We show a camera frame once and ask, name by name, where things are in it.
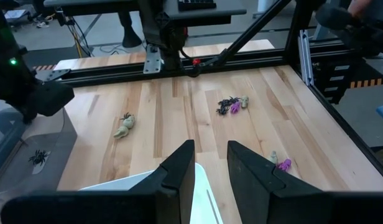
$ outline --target hazard tape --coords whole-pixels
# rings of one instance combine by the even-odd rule
[[[55,67],[56,65],[40,65],[40,66],[34,66],[32,68],[37,71],[43,71],[43,70],[53,70],[55,69]]]
[[[362,87],[377,86],[377,85],[383,85],[383,78],[351,82],[350,88],[362,88]]]

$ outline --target purple toy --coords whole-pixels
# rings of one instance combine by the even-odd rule
[[[240,102],[235,102],[230,107],[230,113],[235,114],[240,110]]]
[[[287,171],[291,166],[291,159],[286,159],[284,162],[281,162],[277,168],[279,168],[282,171]]]

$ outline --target black plastic spider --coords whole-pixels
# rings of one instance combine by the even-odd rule
[[[230,96],[230,100],[229,101],[230,101],[231,104],[233,104],[233,103],[237,103],[239,100],[240,100],[240,98],[238,98],[238,97],[233,98],[233,97]]]
[[[216,109],[216,112],[218,112],[220,115],[226,115],[228,112],[229,108],[221,106],[220,109]]]
[[[32,161],[33,165],[42,164],[45,162],[45,158],[48,156],[47,151],[36,150],[35,155],[29,158],[29,162]]]
[[[129,114],[129,112],[127,112],[126,114],[124,114],[124,118],[121,118],[120,120],[125,120],[125,119],[129,118],[130,116],[132,116],[132,115]]]
[[[230,100],[226,100],[226,99],[222,100],[222,101],[219,101],[218,104],[221,105],[221,107],[231,106]]]

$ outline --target wooden table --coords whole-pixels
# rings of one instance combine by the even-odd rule
[[[229,44],[191,47],[191,56],[218,54]],[[242,50],[270,49],[268,40]],[[56,69],[144,61],[144,53],[60,62]],[[383,190],[383,178],[289,66],[163,78],[75,89],[66,110],[78,140],[58,186],[78,190],[155,169],[186,139],[208,175],[225,223],[240,223],[229,182],[226,145],[237,140],[267,157],[291,158],[295,177],[323,190]],[[248,95],[247,110],[219,116],[218,101]],[[115,140],[123,114],[136,115]]]

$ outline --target black metal frame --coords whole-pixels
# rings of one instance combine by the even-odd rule
[[[298,32],[306,29],[313,11],[325,0],[310,1],[297,0],[293,15],[293,21],[288,34],[284,49],[259,50],[252,52],[237,53],[248,41],[250,41],[271,19],[273,19],[291,0],[278,0],[261,17],[253,23],[230,47],[219,55],[200,57],[201,62],[215,60],[215,66],[206,67],[202,73],[226,72],[233,70],[245,70],[251,68],[273,67],[279,65],[290,65],[300,75],[298,54]],[[362,57],[362,52],[347,49],[343,44],[320,44],[310,47],[311,60],[314,62],[336,60],[337,57]],[[191,71],[191,61],[182,59],[186,71]],[[127,65],[116,65],[108,67],[87,68],[72,70],[64,75],[60,82],[73,87],[102,85],[117,82],[133,82],[138,80],[150,80],[155,78],[185,76],[183,70],[161,71],[156,74],[143,74],[143,63],[132,63]],[[375,158],[370,148],[358,136],[358,134],[347,124],[341,115],[325,100],[323,95],[314,87],[309,89],[319,99],[323,106],[330,112],[346,134],[354,141],[363,154],[369,159],[374,167],[383,176],[383,165]]]

